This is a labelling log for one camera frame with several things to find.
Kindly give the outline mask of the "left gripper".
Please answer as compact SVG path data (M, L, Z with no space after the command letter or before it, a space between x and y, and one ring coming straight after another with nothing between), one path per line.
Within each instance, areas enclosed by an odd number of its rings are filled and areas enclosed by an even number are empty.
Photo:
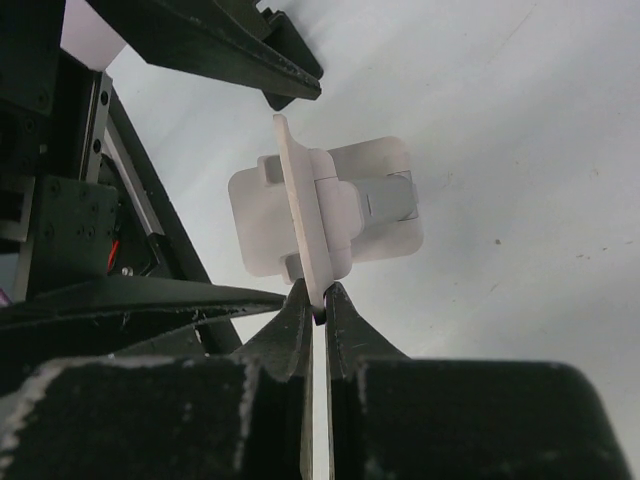
M231 352L231 318L285 297L210 282L112 80L63 50L64 14L1 5L1 249L17 255L1 352L93 356L166 333Z

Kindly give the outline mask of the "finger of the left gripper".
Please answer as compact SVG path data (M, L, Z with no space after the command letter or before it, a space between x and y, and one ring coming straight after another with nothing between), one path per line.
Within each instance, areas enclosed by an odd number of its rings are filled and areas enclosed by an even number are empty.
M274 110L322 93L322 66L281 10L256 1L89 5L150 65L258 89Z

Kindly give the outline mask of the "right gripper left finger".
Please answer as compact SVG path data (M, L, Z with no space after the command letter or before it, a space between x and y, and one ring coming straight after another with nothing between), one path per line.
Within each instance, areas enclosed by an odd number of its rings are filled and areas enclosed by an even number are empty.
M166 333L93 356L5 356L5 479L308 479L312 307L231 318L228 353Z

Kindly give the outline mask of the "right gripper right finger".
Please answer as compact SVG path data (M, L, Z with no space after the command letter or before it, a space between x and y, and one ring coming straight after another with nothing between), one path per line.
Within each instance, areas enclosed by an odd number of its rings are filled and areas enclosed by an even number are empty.
M334 479L628 479L601 399L554 362L413 359L325 295Z

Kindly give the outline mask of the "white phone stand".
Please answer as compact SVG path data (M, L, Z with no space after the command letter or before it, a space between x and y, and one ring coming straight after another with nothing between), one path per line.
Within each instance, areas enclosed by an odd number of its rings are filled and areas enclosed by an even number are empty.
M236 172L228 193L246 271L304 280L311 305L357 263L416 253L424 234L406 143L386 136L330 150L273 118L278 151Z

